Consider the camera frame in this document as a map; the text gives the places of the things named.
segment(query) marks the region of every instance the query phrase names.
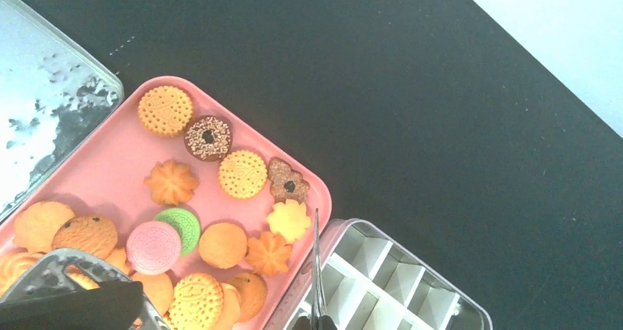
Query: toy cookie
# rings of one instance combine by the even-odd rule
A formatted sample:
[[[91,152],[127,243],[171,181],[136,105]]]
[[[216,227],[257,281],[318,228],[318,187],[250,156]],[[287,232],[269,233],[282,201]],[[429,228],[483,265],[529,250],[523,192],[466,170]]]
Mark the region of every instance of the toy cookie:
[[[43,254],[10,251],[0,257],[0,297],[33,266]]]
[[[268,162],[268,179],[270,194],[275,197],[275,202],[284,202],[286,199],[296,200],[303,203],[307,200],[309,183],[303,179],[303,175],[292,169],[282,159],[273,157]]]
[[[280,234],[286,239],[286,243],[292,244],[302,238],[305,231],[312,225],[312,220],[307,216],[305,203],[287,199],[285,203],[273,205],[273,212],[266,217],[270,231]]]
[[[227,283],[236,287],[236,290],[240,292],[242,302],[240,302],[240,318],[238,321],[244,323],[258,315],[268,296],[268,289],[264,280],[254,273],[241,273],[227,280]]]
[[[34,203],[15,218],[13,243],[28,249],[31,254],[48,253],[58,229],[75,216],[69,206],[58,201]]]
[[[218,182],[232,198],[248,199],[259,193],[266,183],[264,160],[248,150],[234,151],[221,161]]]
[[[230,284],[220,284],[223,289],[223,310],[212,330],[231,330],[240,319],[240,292]]]
[[[130,265],[127,262],[125,248],[115,248],[106,258],[106,262],[121,270],[126,275],[130,274]]]
[[[253,267],[253,272],[273,277],[277,273],[288,272],[288,259],[292,255],[292,246],[280,234],[262,232],[259,238],[249,238],[249,252],[246,261]]]
[[[151,189],[151,200],[156,204],[179,205],[189,201],[199,181],[190,173],[190,166],[173,159],[155,165],[151,175],[143,181]]]
[[[149,132],[172,137],[180,134],[190,122],[192,101],[177,87],[156,87],[140,99],[138,116]]]
[[[231,150],[231,131],[224,121],[202,115],[188,124],[184,144],[191,155],[201,161],[217,161]]]
[[[157,275],[171,269],[180,252],[179,234],[160,221],[140,224],[130,233],[126,244],[130,265],[145,275]]]
[[[100,215],[78,216],[65,222],[52,240],[52,248],[75,248],[106,259],[117,245],[115,224]]]
[[[169,306],[173,303],[173,282],[169,275],[166,273],[158,275],[134,273],[132,280],[143,283],[143,292],[161,316],[169,310]]]
[[[199,240],[199,255],[219,269],[234,267],[247,253],[247,234],[238,225],[223,222],[208,226]]]
[[[191,273],[175,286],[169,316],[176,328],[212,329],[222,311],[223,289],[207,273]]]
[[[170,224],[181,238],[181,255],[188,255],[199,243],[201,226],[194,214],[186,209],[172,207],[160,212],[154,218]]]

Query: pink tray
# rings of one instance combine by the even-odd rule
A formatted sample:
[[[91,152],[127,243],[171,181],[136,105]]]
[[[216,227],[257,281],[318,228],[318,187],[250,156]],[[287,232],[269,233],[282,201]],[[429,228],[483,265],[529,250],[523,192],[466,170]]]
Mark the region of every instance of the pink tray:
[[[320,178],[296,162],[268,139],[241,121],[213,98],[185,79],[161,76],[143,83],[83,144],[82,146],[28,199],[23,207],[36,201],[57,200],[69,204],[78,215],[102,214],[115,222],[120,245],[134,226],[152,220],[165,207],[150,199],[150,190],[143,184],[157,162],[175,159],[191,165],[199,178],[195,197],[183,207],[195,212],[202,231],[211,223],[235,220],[241,223],[249,236],[259,236],[267,230],[265,217],[272,210],[273,197],[269,182],[257,196],[248,200],[228,197],[218,186],[217,162],[202,162],[191,156],[180,136],[161,138],[147,132],[137,117],[141,96],[148,90],[172,85],[185,90],[195,104],[195,115],[217,115],[227,118],[232,127],[232,150],[246,148],[261,154],[266,161],[280,157],[303,174],[311,185],[308,193],[308,211],[320,209],[320,228],[324,229],[331,215],[331,196]],[[13,220],[21,210],[0,226],[0,252],[15,248]],[[262,311],[247,323],[237,324],[235,329],[262,329],[279,300],[312,249],[313,233],[295,242],[289,261],[289,272],[272,278],[264,278],[268,286],[268,298]],[[203,271],[225,281],[242,270],[249,270],[242,262],[229,270],[217,270],[204,263],[195,249],[182,257],[169,272],[173,281],[195,271]]]

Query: black surface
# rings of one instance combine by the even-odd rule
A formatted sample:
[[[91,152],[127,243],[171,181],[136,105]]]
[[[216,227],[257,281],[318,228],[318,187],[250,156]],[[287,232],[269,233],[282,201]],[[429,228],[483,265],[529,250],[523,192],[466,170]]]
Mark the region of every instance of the black surface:
[[[497,329],[622,328],[623,140],[471,0],[24,1],[128,93],[195,82]]]

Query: cracker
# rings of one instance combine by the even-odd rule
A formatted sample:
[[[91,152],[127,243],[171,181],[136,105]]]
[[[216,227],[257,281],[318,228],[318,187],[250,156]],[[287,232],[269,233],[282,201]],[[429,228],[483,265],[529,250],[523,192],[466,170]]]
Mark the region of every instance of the cracker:
[[[191,273],[175,286],[169,308],[171,323],[180,329],[211,329],[223,311],[223,289],[207,273]]]
[[[257,195],[268,177],[264,160],[248,150],[233,151],[218,167],[218,182],[232,198],[248,199]]]
[[[192,117],[192,100],[183,90],[160,86],[149,90],[138,105],[140,123],[151,133],[172,137],[186,128]]]

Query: round cracker cookie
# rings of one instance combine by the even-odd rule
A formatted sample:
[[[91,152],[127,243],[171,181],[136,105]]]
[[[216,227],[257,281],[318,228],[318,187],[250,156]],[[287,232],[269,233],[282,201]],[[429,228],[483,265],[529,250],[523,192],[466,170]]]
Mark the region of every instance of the round cracker cookie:
[[[229,222],[208,226],[199,240],[199,255],[215,268],[229,269],[247,254],[247,234]]]
[[[15,218],[13,243],[28,249],[29,253],[48,253],[58,229],[76,214],[58,201],[39,201]]]
[[[163,137],[180,134],[192,117],[192,100],[174,86],[149,90],[138,104],[140,123],[151,133]]]
[[[191,273],[175,286],[169,316],[180,329],[211,329],[223,311],[223,289],[207,273]]]
[[[106,262],[121,270],[126,275],[130,274],[130,264],[128,264],[126,249],[115,248],[112,253],[106,258]]]
[[[52,248],[75,248],[106,259],[117,245],[115,224],[101,215],[78,216],[65,222],[52,240]]]
[[[233,151],[218,166],[218,182],[232,198],[248,199],[257,195],[268,178],[264,160],[249,150]]]
[[[169,310],[169,306],[173,303],[173,282],[171,282],[169,275],[166,273],[145,275],[136,272],[131,278],[143,283],[143,292],[160,315]]]
[[[188,255],[199,243],[201,226],[192,212],[171,207],[156,215],[154,220],[168,223],[177,231],[181,238],[181,255]]]
[[[0,297],[33,266],[43,254],[10,251],[0,257]]]
[[[226,283],[236,287],[242,298],[238,321],[244,323],[258,315],[268,296],[268,289],[264,280],[254,273],[241,273],[227,280]]]
[[[212,330],[231,330],[232,326],[240,319],[240,301],[238,300],[240,293],[235,287],[228,286],[223,287],[223,311],[221,311]]]

